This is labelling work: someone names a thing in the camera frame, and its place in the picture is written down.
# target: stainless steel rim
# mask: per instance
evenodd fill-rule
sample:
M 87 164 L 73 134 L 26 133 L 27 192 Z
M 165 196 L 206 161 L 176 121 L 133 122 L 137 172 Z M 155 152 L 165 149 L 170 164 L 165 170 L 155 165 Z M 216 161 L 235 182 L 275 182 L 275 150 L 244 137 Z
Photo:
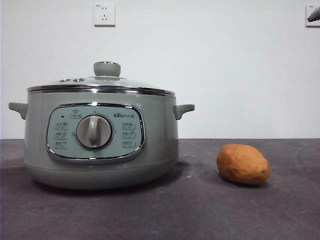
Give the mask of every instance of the stainless steel rim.
M 85 88 L 79 88 L 79 86 L 71 85 L 70 88 L 60 89 L 38 89 L 38 87 L 28 88 L 28 94 L 48 94 L 48 93 L 113 93 L 113 94 L 138 94 L 138 95 L 153 95 L 176 98 L 176 94 L 173 91 L 159 90 L 153 88 L 141 88 L 141 87 L 123 87 L 112 86 L 108 88 L 86 86 Z

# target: control panel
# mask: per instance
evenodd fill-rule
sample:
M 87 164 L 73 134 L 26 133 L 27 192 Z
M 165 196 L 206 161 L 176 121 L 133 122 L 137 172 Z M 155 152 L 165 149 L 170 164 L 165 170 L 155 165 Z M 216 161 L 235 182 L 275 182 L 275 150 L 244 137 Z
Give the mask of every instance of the control panel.
M 134 106 L 109 103 L 65 104 L 51 112 L 46 144 L 66 159 L 115 159 L 145 142 L 143 117 Z

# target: gray countertop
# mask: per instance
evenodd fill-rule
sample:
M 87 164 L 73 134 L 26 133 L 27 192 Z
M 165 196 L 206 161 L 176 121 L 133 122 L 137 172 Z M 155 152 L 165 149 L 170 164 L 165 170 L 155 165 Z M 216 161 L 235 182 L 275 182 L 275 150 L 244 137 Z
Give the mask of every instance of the gray countertop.
M 219 149 L 258 148 L 270 177 L 223 181 Z M 34 181 L 23 140 L 1 141 L 2 240 L 317 240 L 320 139 L 181 139 L 176 167 L 134 187 L 75 191 Z

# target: sage green pot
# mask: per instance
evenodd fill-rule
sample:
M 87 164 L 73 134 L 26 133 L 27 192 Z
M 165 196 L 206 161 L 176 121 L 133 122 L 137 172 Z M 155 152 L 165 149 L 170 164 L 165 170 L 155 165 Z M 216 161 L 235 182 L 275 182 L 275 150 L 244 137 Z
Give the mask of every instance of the sage green pot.
M 27 103 L 9 103 L 25 119 L 25 167 L 41 183 L 82 190 L 132 186 L 168 172 L 179 156 L 177 120 L 195 106 L 119 77 L 114 62 L 95 63 L 94 73 L 30 87 Z

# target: pot handle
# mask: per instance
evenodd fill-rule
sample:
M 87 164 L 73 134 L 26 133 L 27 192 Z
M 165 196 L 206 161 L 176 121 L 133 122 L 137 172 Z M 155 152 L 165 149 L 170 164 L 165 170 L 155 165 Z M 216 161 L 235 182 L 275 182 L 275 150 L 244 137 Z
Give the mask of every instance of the pot handle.
M 9 102 L 9 109 L 20 113 L 22 119 L 26 119 L 28 104 L 19 102 Z
M 194 104 L 184 104 L 173 106 L 173 113 L 176 120 L 180 120 L 182 115 L 195 110 Z

